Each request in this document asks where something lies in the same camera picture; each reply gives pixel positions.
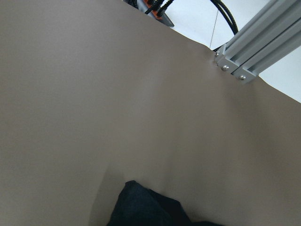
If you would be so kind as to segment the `black graphic t-shirt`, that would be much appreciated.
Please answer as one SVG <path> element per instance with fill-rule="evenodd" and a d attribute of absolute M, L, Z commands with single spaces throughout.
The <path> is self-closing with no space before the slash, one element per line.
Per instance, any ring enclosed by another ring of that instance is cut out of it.
<path fill-rule="evenodd" d="M 215 226 L 214 222 L 193 222 L 181 203 L 128 181 L 118 196 L 108 226 Z"/>

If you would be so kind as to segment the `grey orange power strip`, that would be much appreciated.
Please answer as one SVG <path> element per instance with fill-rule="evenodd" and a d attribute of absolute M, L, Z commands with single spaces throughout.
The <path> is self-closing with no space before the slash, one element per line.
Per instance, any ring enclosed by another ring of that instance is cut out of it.
<path fill-rule="evenodd" d="M 174 23 L 166 14 L 167 9 L 173 3 L 173 0 L 168 0 L 165 4 L 163 0 L 124 0 L 123 2 L 170 28 L 174 27 Z"/>

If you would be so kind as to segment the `aluminium profile post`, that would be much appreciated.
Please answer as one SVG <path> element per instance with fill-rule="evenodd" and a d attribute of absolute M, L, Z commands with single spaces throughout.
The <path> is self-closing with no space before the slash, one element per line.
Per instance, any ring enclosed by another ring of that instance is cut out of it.
<path fill-rule="evenodd" d="M 248 83 L 300 45 L 301 2 L 271 0 L 217 50 L 214 61 Z"/>

